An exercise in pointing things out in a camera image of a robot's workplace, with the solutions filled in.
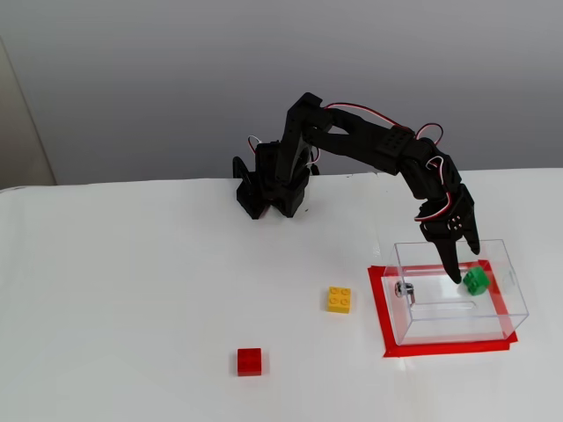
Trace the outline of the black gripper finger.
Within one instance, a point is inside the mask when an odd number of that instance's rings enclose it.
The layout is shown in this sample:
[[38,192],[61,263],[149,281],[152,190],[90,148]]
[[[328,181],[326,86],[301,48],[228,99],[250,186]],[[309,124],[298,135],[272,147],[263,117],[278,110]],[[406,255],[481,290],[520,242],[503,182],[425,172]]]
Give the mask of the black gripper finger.
[[463,236],[463,228],[459,215],[425,220],[420,225],[425,239],[437,249],[443,269],[456,284],[460,284],[462,281],[456,242]]
[[480,254],[480,242],[475,214],[473,211],[465,218],[464,221],[464,239],[468,243],[470,250],[474,255]]

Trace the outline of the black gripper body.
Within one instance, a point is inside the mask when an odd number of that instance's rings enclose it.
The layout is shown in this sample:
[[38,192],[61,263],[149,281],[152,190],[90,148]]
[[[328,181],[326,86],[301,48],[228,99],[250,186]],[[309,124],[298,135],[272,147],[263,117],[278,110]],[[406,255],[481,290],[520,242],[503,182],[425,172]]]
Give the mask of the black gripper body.
[[419,211],[419,223],[435,218],[447,218],[459,215],[463,226],[465,218],[474,212],[474,201],[467,187],[461,184],[455,192],[445,192],[439,199],[428,199]]

